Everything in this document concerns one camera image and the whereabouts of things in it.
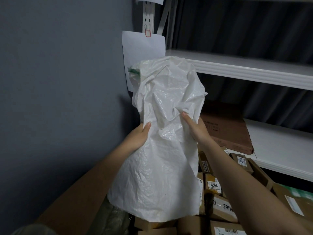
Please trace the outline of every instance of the left arm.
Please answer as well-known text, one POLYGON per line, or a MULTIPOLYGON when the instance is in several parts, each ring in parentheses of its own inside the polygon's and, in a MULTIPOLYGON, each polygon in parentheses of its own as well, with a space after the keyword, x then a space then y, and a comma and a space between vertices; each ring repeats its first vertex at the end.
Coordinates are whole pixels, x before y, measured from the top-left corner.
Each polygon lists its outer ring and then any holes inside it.
POLYGON ((140 124, 106 158, 76 181, 37 219, 59 235, 85 235, 118 170, 147 140, 151 123, 140 124))

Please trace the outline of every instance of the crumpled plastic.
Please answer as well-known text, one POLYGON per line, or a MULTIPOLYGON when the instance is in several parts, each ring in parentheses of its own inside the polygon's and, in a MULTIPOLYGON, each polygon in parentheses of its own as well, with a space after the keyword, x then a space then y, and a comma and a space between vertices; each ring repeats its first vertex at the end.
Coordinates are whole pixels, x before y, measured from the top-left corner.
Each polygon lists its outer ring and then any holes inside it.
POLYGON ((198 122, 207 94, 194 66, 164 57, 129 68, 132 104, 145 125, 146 143, 120 168, 109 192, 110 203, 150 222, 199 214, 198 149, 181 112, 198 122))

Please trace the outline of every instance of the person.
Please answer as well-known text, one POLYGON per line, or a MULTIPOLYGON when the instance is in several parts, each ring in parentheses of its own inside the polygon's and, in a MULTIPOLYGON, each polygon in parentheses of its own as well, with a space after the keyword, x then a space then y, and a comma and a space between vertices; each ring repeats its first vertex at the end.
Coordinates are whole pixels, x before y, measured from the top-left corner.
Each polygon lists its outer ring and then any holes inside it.
MULTIPOLYGON (((182 118, 204 150, 227 199, 248 235, 309 234, 296 217, 260 182, 235 163, 210 137, 199 118, 196 124, 185 112, 182 118)), ((151 123, 140 124, 107 157, 76 181, 34 225, 14 235, 85 235, 124 160, 146 142, 151 123)))

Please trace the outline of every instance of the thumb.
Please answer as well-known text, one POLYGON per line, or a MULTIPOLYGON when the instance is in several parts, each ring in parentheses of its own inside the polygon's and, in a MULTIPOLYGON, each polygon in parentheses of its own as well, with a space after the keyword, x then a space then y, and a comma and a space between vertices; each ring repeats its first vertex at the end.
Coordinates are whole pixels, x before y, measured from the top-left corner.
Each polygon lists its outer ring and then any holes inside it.
POLYGON ((144 134, 148 135, 148 132, 149 132, 150 128, 151 128, 151 122, 148 122, 148 123, 145 125, 145 127, 143 128, 143 131, 142 131, 142 132, 143 132, 144 134))
POLYGON ((193 120, 189 117, 189 115, 186 112, 182 112, 182 118, 186 121, 186 123, 192 127, 195 122, 193 122, 193 120))

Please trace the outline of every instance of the right hand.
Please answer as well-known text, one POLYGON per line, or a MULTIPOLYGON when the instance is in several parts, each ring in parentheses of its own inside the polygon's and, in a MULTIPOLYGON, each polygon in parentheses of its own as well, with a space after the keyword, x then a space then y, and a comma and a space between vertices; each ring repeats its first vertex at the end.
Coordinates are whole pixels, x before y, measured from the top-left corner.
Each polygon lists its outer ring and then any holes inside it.
POLYGON ((205 126, 203 120, 199 117, 198 124, 193 122, 189 115, 185 112, 182 112, 182 118, 189 125, 191 135, 199 144, 205 144, 208 140, 211 139, 207 127, 205 126))

